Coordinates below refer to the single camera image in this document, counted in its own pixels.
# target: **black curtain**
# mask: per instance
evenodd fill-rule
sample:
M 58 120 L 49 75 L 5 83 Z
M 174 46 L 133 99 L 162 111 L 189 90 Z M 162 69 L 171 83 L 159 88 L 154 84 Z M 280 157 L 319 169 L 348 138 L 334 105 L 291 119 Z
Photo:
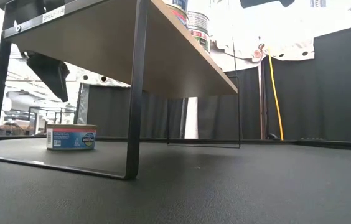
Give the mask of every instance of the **black curtain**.
M 98 126 L 97 135 L 128 136 L 129 88 L 90 85 L 87 123 Z M 182 100 L 169 100 L 170 137 L 180 137 Z M 143 92 L 141 137 L 166 137 L 167 100 Z
M 351 29 L 314 39 L 315 59 L 273 59 L 285 139 L 351 141 Z M 269 131 L 279 136 L 268 59 Z
M 226 72 L 235 76 L 235 72 Z M 242 139 L 260 139 L 260 96 L 258 69 L 237 72 L 240 87 Z M 238 87 L 237 79 L 231 81 Z M 198 132 L 200 139 L 238 139 L 237 95 L 211 96 L 198 99 Z

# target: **yellow cable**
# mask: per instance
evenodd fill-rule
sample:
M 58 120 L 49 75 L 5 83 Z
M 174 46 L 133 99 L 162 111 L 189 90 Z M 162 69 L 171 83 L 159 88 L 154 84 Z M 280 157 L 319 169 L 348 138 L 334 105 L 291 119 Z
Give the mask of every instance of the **yellow cable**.
M 281 140 L 283 141 L 283 128 L 282 128 L 281 112 L 280 112 L 280 110 L 279 110 L 278 97 L 276 96 L 276 88 L 275 88 L 275 81 L 274 81 L 273 62 L 272 62 L 272 60 L 271 60 L 271 54 L 269 53 L 269 49 L 268 49 L 268 58 L 269 58 L 269 68 L 270 68 L 270 70 L 271 70 L 271 79 L 272 79 L 272 81 L 273 81 L 273 90 L 274 90 L 276 111 L 278 112 L 279 132 L 281 133 Z

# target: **tuna can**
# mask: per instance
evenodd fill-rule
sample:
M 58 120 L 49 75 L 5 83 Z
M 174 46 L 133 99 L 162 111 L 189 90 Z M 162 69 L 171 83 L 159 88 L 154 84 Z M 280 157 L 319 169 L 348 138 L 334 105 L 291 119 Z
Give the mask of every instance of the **tuna can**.
M 182 25 L 184 25 L 185 27 L 188 27 L 188 16 L 185 13 L 184 10 L 179 9 L 178 7 L 175 7 L 174 5 L 167 5 L 171 12 L 177 17 L 178 20 L 180 20 L 180 22 L 182 23 Z
M 169 6 L 177 7 L 183 10 L 184 12 L 187 11 L 188 0 L 163 0 L 163 2 Z
M 195 29 L 189 29 L 192 36 L 197 40 L 197 42 L 206 50 L 210 55 L 210 37 L 208 34 Z
M 199 12 L 188 12 L 189 18 L 188 29 L 201 30 L 208 34 L 208 17 Z
M 90 150 L 95 146 L 95 125 L 47 124 L 47 149 Z

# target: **floor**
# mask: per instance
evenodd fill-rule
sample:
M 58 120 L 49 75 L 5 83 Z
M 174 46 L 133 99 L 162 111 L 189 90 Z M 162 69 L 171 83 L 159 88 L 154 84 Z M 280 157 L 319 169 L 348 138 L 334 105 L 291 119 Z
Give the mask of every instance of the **floor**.
M 0 156 L 122 171 L 126 144 L 46 151 L 0 141 Z M 351 223 L 351 151 L 141 144 L 130 182 L 0 162 L 0 223 Z

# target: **wooden tabletop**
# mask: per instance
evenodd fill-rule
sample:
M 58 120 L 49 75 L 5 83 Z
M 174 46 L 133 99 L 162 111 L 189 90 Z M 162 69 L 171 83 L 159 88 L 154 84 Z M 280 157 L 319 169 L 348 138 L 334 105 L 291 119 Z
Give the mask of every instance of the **wooden tabletop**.
M 162 0 L 148 9 L 144 90 L 168 98 L 237 93 L 227 78 Z M 77 0 L 10 28 L 4 37 L 95 73 L 130 83 L 136 0 Z

